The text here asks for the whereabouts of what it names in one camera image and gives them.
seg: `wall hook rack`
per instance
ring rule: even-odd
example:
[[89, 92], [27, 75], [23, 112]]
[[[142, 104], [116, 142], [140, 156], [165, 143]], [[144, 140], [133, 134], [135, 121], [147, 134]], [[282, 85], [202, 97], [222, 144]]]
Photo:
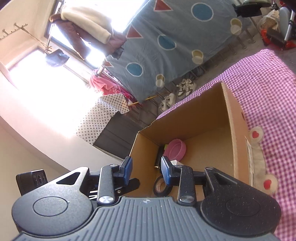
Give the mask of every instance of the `wall hook rack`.
[[9, 35], [15, 33], [16, 31], [19, 31], [20, 29], [22, 29], [22, 28], [28, 26], [28, 24], [25, 24], [25, 25], [22, 25], [21, 27], [19, 27], [19, 26], [16, 25], [16, 23], [14, 23], [14, 26], [17, 27], [17, 29], [15, 29], [14, 31], [11, 31], [10, 33], [6, 32], [5, 29], [2, 30], [2, 33], [6, 34], [6, 35], [3, 35], [3, 37], [0, 38], [0, 41], [1, 41], [2, 39], [5, 39], [7, 36], [9, 36]]
[[40, 40], [38, 40], [37, 38], [35, 38], [32, 34], [30, 34], [24, 27], [28, 26], [28, 24], [22, 25], [22, 26], [18, 26], [16, 23], [13, 24], [14, 27], [17, 27], [17, 29], [15, 29], [14, 31], [11, 31], [10, 33], [6, 32], [5, 29], [2, 30], [2, 33], [5, 33], [6, 36], [3, 36], [3, 38], [0, 38], [0, 41], [4, 38], [6, 38], [7, 36], [15, 33], [18, 30], [23, 30], [24, 32], [26, 32], [27, 34], [29, 34], [32, 38], [34, 38], [35, 40], [37, 40], [39, 43], [41, 43], [43, 45], [43, 47], [45, 47], [47, 49], [48, 52], [51, 52], [50, 49], [52, 49], [52, 46], [47, 46], [46, 44], [42, 43]]

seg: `black bag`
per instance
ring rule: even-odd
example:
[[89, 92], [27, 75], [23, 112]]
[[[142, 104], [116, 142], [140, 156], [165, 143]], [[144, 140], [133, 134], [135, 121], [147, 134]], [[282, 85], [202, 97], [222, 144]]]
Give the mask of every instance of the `black bag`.
[[70, 57], [63, 53], [61, 49], [55, 50], [45, 57], [46, 62], [51, 67], [63, 66]]

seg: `white sweater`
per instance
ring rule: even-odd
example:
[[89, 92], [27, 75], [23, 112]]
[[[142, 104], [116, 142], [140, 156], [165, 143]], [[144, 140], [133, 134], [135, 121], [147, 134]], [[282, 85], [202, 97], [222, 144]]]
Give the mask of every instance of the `white sweater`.
[[61, 10], [62, 20], [69, 20], [106, 44], [113, 36], [111, 19], [91, 6], [65, 3]]

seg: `wooden stick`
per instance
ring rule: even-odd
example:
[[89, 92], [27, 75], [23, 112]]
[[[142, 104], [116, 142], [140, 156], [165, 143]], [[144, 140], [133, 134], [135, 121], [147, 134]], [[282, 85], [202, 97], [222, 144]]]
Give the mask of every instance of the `wooden stick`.
[[[146, 100], [150, 100], [150, 99], [153, 99], [153, 98], [155, 98], [155, 97], [157, 97], [157, 95], [154, 95], [154, 96], [148, 97]], [[132, 103], [132, 104], [129, 104], [128, 106], [133, 106], [133, 105], [138, 104], [138, 103], [139, 103], [139, 101], [137, 101], [137, 102], [135, 102], [135, 103]]]

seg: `stroller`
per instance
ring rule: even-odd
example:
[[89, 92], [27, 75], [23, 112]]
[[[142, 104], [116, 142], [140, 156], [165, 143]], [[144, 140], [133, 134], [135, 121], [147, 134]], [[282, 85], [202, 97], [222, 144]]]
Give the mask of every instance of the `stroller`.
[[268, 0], [245, 0], [242, 5], [236, 6], [233, 4], [237, 16], [254, 17], [261, 15], [260, 8], [271, 7], [272, 10], [279, 10], [280, 17], [280, 31], [273, 28], [261, 30], [263, 43], [265, 46], [274, 44], [280, 49], [290, 49], [296, 47], [293, 40], [296, 40], [296, 23], [295, 12], [290, 9], [285, 3], [281, 1], [282, 7], [279, 8], [277, 4]]

